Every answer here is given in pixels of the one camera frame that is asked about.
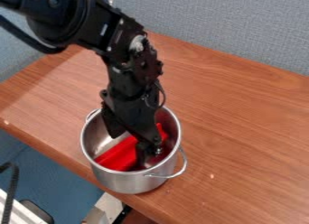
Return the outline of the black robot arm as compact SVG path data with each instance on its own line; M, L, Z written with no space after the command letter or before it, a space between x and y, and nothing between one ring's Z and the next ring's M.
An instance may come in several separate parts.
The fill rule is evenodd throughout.
M0 15L0 26L34 49L57 54L75 44L101 56L109 83L101 91L102 118L109 134L130 133L137 162L161 153L164 138L156 112L166 103L158 77L164 62L137 20L110 0L0 0L0 6L27 19L33 34Z

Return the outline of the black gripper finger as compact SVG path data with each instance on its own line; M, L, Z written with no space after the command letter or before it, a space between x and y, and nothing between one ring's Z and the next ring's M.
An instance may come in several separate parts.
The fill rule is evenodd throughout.
M146 142L140 142L136 145L137 163L134 169L144 170L152 168L157 164L158 157L161 154L162 154L161 146L156 146Z
M124 125L118 122L118 119L109 108L102 109L102 118L106 123L107 133L113 138L118 138L126 132L126 129Z

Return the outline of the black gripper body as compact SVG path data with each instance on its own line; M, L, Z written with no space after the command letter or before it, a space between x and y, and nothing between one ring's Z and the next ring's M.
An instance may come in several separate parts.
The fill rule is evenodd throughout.
M165 102L160 102L160 94L166 92L158 79L146 86L110 81L101 92L102 109L109 108L113 111L126 132L133 134L140 142L156 146L164 142L156 126L156 113L165 105Z

